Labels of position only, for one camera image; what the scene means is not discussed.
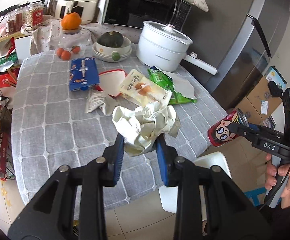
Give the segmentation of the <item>person's right hand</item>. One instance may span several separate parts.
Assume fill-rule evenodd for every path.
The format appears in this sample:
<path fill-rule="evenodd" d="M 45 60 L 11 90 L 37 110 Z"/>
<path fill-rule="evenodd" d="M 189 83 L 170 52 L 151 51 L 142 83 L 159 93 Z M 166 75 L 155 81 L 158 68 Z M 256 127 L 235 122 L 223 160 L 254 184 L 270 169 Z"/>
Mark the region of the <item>person's right hand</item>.
<path fill-rule="evenodd" d="M 279 199 L 282 209 L 290 207 L 290 164 L 281 164 L 276 167 L 272 163 L 272 155 L 266 154 L 266 176 L 264 187 L 268 191 L 268 197 L 276 192 L 275 186 L 280 188 L 273 196 L 272 200 L 267 202 L 270 208 L 277 206 Z"/>

